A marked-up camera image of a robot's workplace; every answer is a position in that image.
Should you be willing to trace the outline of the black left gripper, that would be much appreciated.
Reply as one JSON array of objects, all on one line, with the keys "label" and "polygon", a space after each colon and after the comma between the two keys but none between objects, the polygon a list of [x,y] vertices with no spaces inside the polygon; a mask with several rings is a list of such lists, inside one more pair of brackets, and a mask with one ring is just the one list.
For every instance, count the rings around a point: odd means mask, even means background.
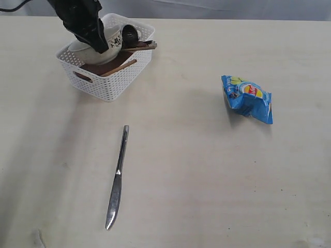
[{"label": "black left gripper", "polygon": [[104,25],[99,18],[101,4],[94,0],[48,0],[64,27],[75,37],[102,54],[109,49]]}]

